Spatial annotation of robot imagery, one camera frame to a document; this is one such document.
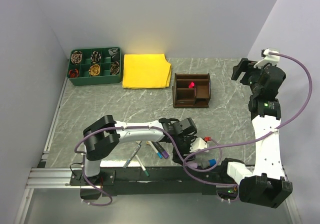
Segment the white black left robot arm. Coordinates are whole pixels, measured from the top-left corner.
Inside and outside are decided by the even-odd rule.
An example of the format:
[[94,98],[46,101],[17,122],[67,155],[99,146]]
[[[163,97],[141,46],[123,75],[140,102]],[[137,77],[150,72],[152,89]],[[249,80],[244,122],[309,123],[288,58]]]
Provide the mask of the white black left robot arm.
[[197,128],[192,118],[178,120],[160,118],[144,123],[116,121],[112,115],[105,115],[83,130],[84,171],[82,179],[88,185],[100,179],[101,160],[123,143],[152,141],[171,143],[172,161],[182,164],[182,158],[191,153],[194,142],[198,141]]

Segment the purple capped marker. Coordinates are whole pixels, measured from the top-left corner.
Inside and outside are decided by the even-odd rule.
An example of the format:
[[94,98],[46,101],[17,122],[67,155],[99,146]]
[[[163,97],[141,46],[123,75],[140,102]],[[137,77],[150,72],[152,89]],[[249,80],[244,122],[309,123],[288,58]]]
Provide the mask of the purple capped marker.
[[160,152],[160,154],[162,155],[163,158],[168,159],[169,158],[169,154],[167,153],[167,151],[162,147],[162,145],[158,142],[153,142],[153,145],[155,146],[155,148]]

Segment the pink highlighter marker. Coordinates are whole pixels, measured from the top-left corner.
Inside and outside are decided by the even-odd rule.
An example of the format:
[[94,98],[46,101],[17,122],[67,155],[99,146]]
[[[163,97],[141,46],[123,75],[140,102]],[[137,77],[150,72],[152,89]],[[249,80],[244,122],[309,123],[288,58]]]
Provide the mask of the pink highlighter marker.
[[195,83],[194,82],[191,82],[188,86],[189,89],[193,89],[195,87]]

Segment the blue capped marker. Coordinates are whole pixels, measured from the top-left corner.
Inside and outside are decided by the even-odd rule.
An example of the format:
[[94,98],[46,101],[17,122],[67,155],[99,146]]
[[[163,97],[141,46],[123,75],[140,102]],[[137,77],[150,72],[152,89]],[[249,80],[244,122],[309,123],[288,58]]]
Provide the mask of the blue capped marker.
[[162,159],[162,155],[161,153],[157,150],[157,148],[154,146],[154,144],[151,141],[148,141],[148,144],[152,147],[152,149],[154,150],[154,152],[157,154],[157,156]]

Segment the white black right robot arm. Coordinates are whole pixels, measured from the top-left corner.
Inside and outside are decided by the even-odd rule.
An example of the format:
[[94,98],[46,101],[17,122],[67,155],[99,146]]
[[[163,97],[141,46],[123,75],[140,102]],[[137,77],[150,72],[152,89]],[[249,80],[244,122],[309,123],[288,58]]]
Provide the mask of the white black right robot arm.
[[220,180],[238,185],[241,202],[276,209],[293,192],[286,181],[281,162],[278,126],[281,124],[279,88],[286,78],[283,70],[271,61],[259,64],[242,58],[232,69],[232,80],[251,89],[248,108],[255,134],[255,165],[250,171],[244,162],[225,158]]

